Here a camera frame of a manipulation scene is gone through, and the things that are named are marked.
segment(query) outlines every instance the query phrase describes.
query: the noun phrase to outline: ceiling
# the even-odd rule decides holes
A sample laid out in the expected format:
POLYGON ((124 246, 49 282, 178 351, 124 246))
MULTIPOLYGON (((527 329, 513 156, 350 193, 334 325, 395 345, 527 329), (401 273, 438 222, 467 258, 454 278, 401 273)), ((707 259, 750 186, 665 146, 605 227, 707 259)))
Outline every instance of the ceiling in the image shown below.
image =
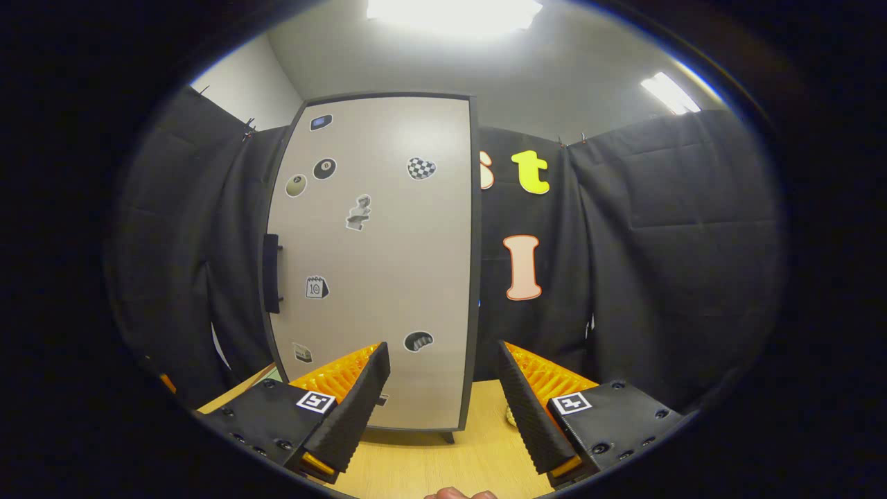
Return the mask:
POLYGON ((675 60, 633 31, 564 0, 527 30, 478 40, 366 18, 366 1, 330 0, 277 25, 271 47, 303 99, 354 91, 477 96, 481 125, 564 143, 671 112, 640 86, 659 71, 702 109, 723 107, 675 60))

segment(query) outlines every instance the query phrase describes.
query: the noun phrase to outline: billiard ball sticker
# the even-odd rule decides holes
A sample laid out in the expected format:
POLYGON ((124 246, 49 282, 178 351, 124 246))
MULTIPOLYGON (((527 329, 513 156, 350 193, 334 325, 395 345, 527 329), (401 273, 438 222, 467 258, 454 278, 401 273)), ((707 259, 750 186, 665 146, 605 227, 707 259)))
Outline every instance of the billiard ball sticker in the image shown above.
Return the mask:
POLYGON ((308 187, 308 178, 304 175, 296 175, 287 180, 287 195, 289 197, 298 197, 299 194, 305 192, 308 187))
POLYGON ((335 173, 335 159, 324 158, 314 165, 314 178, 317 180, 326 180, 335 173))

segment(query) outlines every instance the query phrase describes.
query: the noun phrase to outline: black door handle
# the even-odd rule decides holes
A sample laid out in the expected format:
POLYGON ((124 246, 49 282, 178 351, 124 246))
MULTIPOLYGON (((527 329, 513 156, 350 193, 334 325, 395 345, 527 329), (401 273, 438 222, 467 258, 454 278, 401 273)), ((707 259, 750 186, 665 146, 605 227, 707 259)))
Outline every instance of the black door handle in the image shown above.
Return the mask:
POLYGON ((262 291, 265 311, 270 313, 280 313, 280 302, 283 301, 277 287, 277 257, 283 249, 278 241, 277 234, 266 234, 262 241, 262 291))

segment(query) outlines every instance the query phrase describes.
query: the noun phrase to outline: calendar sticker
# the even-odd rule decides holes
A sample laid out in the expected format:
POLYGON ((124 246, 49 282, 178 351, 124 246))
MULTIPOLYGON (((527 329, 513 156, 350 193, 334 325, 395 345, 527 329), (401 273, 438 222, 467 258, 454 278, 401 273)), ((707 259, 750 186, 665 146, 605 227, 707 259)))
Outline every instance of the calendar sticker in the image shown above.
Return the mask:
POLYGON ((312 275, 305 280, 305 297, 314 299, 323 299, 330 294, 330 289, 326 286, 326 279, 319 275, 312 275))

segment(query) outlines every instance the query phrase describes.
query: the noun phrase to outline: checkered heart sticker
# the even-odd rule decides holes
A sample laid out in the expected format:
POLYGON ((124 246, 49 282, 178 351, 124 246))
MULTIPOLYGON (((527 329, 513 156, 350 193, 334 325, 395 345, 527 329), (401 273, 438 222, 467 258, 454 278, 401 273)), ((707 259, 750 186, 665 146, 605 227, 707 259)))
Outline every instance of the checkered heart sticker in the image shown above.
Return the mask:
POLYGON ((410 172, 410 177, 414 180, 424 180, 435 174, 435 171, 437 171, 437 165, 431 161, 425 161, 416 156, 411 158, 406 164, 406 170, 410 172))

